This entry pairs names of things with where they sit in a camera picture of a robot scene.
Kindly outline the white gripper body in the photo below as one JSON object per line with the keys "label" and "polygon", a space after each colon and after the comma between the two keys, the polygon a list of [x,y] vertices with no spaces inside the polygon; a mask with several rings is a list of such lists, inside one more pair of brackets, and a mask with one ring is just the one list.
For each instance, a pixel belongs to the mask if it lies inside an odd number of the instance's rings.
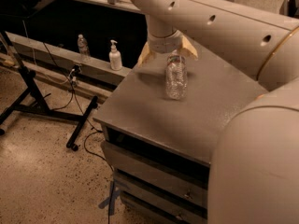
{"label": "white gripper body", "polygon": [[157,53],[170,53],[178,49],[182,44],[182,33],[176,30],[172,35],[167,37],[157,37],[148,34],[148,45],[151,51]]}

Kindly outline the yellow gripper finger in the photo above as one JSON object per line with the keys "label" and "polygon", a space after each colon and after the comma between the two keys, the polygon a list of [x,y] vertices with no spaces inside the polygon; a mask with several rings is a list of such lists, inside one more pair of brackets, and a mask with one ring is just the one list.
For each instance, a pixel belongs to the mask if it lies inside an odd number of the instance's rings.
{"label": "yellow gripper finger", "polygon": [[149,43],[146,42],[138,57],[137,65],[141,67],[144,63],[147,63],[154,58],[155,58],[155,52],[150,49]]}
{"label": "yellow gripper finger", "polygon": [[185,57],[192,57],[194,60],[198,59],[197,49],[185,35],[181,38],[180,54]]}

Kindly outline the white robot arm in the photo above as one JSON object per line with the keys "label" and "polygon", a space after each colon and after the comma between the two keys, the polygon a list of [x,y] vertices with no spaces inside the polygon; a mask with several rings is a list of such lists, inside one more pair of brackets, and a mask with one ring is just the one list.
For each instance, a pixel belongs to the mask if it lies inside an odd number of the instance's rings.
{"label": "white robot arm", "polygon": [[299,224],[298,21],[223,0],[131,0],[256,91],[214,147],[208,224]]}

